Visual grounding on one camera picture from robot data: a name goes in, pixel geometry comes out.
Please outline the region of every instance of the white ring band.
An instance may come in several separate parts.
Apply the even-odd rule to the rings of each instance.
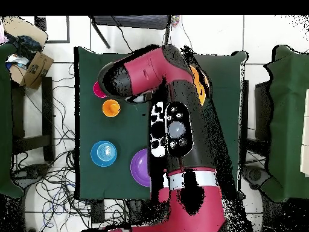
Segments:
[[[215,172],[212,171],[193,171],[196,175],[196,181],[199,187],[213,186],[218,187]],[[177,173],[170,177],[170,190],[182,189],[185,187],[185,173]]]

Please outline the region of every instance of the chair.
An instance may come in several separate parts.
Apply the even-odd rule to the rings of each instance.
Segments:
[[[91,24],[98,33],[105,46],[110,49],[97,25],[131,27],[131,28],[149,28],[165,31],[165,44],[170,35],[171,15],[126,15],[126,16],[89,16]]]

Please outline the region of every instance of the purple bowl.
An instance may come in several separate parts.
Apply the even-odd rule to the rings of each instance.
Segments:
[[[150,177],[148,175],[147,149],[142,149],[134,155],[131,160],[131,174],[134,180],[144,186],[150,187]]]

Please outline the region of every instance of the plastic bag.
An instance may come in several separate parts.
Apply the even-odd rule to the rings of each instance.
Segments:
[[[4,26],[0,24],[0,44],[7,43],[8,39],[4,36]]]

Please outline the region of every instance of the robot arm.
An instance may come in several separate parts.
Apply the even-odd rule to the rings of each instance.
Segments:
[[[168,191],[169,214],[163,223],[133,227],[132,232],[218,232],[225,222],[206,121],[193,79],[185,59],[172,45],[141,49],[106,65],[99,73],[101,90],[112,97],[155,90],[163,94],[164,105],[154,107],[163,118],[150,122],[149,147],[154,140],[164,146],[168,187],[158,186],[164,178],[162,170],[156,172],[155,156],[149,158],[148,166],[151,200]]]

